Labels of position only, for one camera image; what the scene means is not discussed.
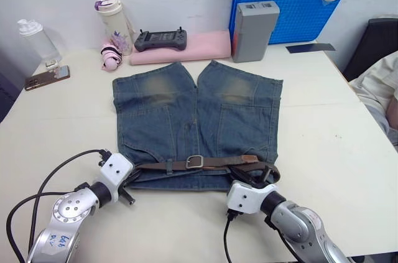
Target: black chair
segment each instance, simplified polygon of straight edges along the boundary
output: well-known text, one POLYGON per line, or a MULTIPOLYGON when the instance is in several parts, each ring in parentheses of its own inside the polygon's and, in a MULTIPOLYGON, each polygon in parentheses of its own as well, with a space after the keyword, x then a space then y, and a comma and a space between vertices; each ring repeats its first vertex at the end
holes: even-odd
POLYGON ((398 19, 370 19, 343 75, 347 81, 351 81, 378 60, 397 50, 398 19))

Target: thermos bottle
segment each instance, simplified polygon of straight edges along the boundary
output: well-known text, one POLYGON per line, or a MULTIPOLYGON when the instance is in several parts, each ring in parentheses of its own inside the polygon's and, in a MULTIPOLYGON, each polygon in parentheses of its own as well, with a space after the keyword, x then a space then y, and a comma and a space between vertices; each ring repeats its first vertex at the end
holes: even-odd
POLYGON ((106 26, 106 35, 123 55, 132 52, 131 26, 123 13, 120 0, 99 0, 95 2, 95 10, 101 15, 106 26))

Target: dark blue object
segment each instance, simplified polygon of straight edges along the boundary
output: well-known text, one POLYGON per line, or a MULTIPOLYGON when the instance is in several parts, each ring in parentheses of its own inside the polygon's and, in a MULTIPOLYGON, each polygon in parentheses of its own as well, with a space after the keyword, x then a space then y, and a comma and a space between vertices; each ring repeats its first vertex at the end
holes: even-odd
POLYGON ((0 73, 0 122, 7 116, 18 94, 18 89, 0 73))
POLYGON ((269 43, 280 44, 316 39, 340 0, 328 3, 323 0, 232 0, 229 20, 231 41, 235 28, 237 4, 259 1, 275 1, 279 6, 279 18, 269 43))

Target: pink item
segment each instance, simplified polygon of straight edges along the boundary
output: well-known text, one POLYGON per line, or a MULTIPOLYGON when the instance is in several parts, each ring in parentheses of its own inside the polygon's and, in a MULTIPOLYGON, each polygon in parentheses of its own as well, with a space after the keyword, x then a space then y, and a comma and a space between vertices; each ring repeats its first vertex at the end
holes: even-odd
POLYGON ((167 63, 176 61, 228 58, 231 56, 229 31, 214 31, 195 35, 188 34, 187 48, 150 48, 138 52, 134 47, 130 64, 167 63))
POLYGON ((102 57, 104 58, 103 70, 111 71, 117 69, 122 62, 122 54, 112 44, 104 44, 101 50, 102 57))

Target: smartphone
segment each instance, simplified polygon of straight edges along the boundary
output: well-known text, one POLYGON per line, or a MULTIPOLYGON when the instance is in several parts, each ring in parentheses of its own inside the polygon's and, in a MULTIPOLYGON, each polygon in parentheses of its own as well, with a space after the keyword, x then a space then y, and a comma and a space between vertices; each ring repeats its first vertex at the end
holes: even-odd
POLYGON ((30 78, 27 78, 25 80, 25 90, 33 90, 69 77, 69 66, 65 65, 62 67, 57 67, 49 72, 39 73, 38 75, 33 75, 30 78))

